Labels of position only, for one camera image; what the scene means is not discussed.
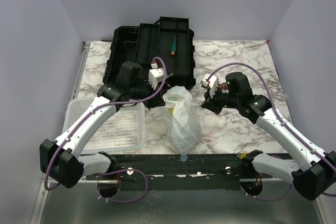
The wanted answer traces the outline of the white plastic bag lemon print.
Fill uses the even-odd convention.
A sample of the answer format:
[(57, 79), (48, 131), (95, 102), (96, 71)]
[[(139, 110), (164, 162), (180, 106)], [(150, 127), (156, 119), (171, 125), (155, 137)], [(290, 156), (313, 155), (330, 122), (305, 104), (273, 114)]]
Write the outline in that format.
[(176, 153), (187, 155), (202, 137), (193, 97), (185, 87), (175, 86), (163, 95), (163, 101), (165, 106), (161, 109), (161, 117), (167, 138)]

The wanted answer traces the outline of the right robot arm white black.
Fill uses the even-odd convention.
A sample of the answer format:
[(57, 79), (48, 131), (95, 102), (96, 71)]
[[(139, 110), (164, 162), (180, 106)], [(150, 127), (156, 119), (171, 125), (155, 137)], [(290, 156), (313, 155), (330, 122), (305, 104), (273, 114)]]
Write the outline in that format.
[(241, 72), (226, 76), (228, 90), (223, 92), (215, 75), (205, 74), (201, 85), (206, 89), (201, 107), (215, 114), (222, 109), (236, 109), (239, 114), (266, 131), (291, 156), (278, 159), (252, 151), (243, 160), (242, 173), (249, 178), (267, 174), (294, 186), (307, 200), (315, 200), (335, 183), (335, 152), (327, 153), (285, 120), (264, 95), (253, 94), (248, 78)]

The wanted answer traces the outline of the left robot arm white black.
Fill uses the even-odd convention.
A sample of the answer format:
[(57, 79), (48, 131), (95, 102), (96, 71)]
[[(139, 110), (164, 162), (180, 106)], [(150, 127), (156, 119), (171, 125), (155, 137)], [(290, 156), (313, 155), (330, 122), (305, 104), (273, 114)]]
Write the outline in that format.
[(73, 187), (82, 177), (100, 174), (104, 179), (116, 175), (116, 166), (108, 154), (99, 152), (81, 157), (81, 153), (100, 126), (125, 104), (146, 103), (158, 97), (167, 79), (167, 70), (160, 57), (154, 57), (148, 81), (140, 83), (141, 65), (126, 61), (109, 85), (103, 85), (89, 108), (54, 140), (45, 139), (39, 147), (40, 170), (45, 174), (44, 188), (59, 185)]

